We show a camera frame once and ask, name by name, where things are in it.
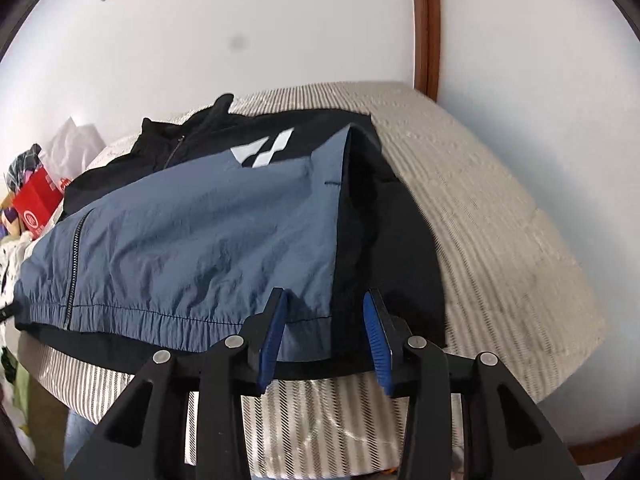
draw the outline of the white wall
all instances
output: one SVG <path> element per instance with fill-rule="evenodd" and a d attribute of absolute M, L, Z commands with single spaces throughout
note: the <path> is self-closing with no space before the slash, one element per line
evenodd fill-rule
<path fill-rule="evenodd" d="M 640 42 L 611 0 L 442 1 L 440 104 L 551 215 L 609 321 L 543 410 L 569 442 L 638 424 Z"/>
<path fill-rule="evenodd" d="M 40 0 L 0 62 L 0 171 L 72 116 L 105 140 L 223 92 L 413 81 L 413 0 Z"/>

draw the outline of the orange object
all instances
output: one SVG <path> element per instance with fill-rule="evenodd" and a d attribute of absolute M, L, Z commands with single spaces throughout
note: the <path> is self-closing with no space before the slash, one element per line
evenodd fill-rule
<path fill-rule="evenodd" d="M 47 170 L 39 168 L 16 194 L 14 207 L 27 229 L 33 233 L 33 238 L 37 238 L 61 200 L 62 193 Z"/>

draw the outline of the beige striped fabric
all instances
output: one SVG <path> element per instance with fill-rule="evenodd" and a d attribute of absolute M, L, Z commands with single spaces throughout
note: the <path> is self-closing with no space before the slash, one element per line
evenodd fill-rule
<path fill-rule="evenodd" d="M 492 351 L 539 401 L 577 370 L 604 338 L 605 324 L 578 263 L 546 214 L 463 126 L 397 83 L 327 83 L 237 98 L 255 115 L 338 107 L 370 113 L 386 158 L 430 220 L 447 306 L 447 351 Z M 196 110 L 173 120 L 184 122 Z M 107 147 L 92 166 L 130 150 Z M 47 390 L 97 422 L 130 380 L 78 362 L 23 335 L 19 357 Z M 197 398 L 191 397 L 185 459 L 194 463 Z M 242 401 L 256 476 L 331 478 L 398 465 L 406 400 L 389 400 L 372 374 L 274 381 Z M 454 447 L 462 446 L 454 399 Z"/>

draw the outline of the jacket zipper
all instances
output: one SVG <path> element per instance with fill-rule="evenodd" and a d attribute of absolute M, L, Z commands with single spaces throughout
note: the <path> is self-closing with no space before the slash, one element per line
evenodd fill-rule
<path fill-rule="evenodd" d="M 69 327 L 71 326 L 71 312 L 74 307 L 74 298 L 76 296 L 76 282 L 78 281 L 78 259 L 80 256 L 80 233 L 82 231 L 84 221 L 89 216 L 89 213 L 91 211 L 93 211 L 93 209 L 87 211 L 85 215 L 80 219 L 80 221 L 78 222 L 78 227 L 76 227 L 76 232 L 74 233 L 74 241 L 71 254 L 71 282 L 69 284 L 69 295 L 66 298 L 65 323 L 63 325 L 65 330 L 69 330 Z"/>
<path fill-rule="evenodd" d="M 175 152 L 178 151 L 178 148 L 180 148 L 180 146 L 182 145 L 182 143 L 184 142 L 184 136 L 180 137 L 180 139 L 178 139 L 178 144 L 175 145 L 175 148 L 173 149 L 173 151 L 171 153 L 169 153 L 169 157 L 167 158 L 164 166 L 162 167 L 163 170 L 166 170 L 166 167 L 169 165 L 169 162 L 171 161 L 172 158 L 174 158 Z"/>

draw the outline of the white logo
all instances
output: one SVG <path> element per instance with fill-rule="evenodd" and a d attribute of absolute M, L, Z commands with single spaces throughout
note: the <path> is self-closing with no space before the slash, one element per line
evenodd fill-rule
<path fill-rule="evenodd" d="M 38 219 L 36 215 L 34 215 L 31 211 L 27 210 L 22 214 L 25 224 L 27 224 L 32 229 L 37 229 L 38 227 Z"/>
<path fill-rule="evenodd" d="M 291 137 L 292 133 L 293 128 L 280 132 L 276 137 L 276 140 L 273 141 L 271 149 L 268 152 L 259 153 L 258 156 L 255 157 L 252 168 L 260 168 L 269 164 L 274 153 L 281 152 L 287 147 L 289 137 Z M 261 139 L 254 140 L 254 142 L 251 142 L 250 144 L 245 144 L 244 146 L 235 146 L 234 148 L 231 148 L 231 153 L 233 153 L 236 160 L 242 164 L 250 156 L 258 153 L 260 148 L 264 146 L 264 143 L 267 142 L 268 139 L 269 137 L 263 137 Z"/>

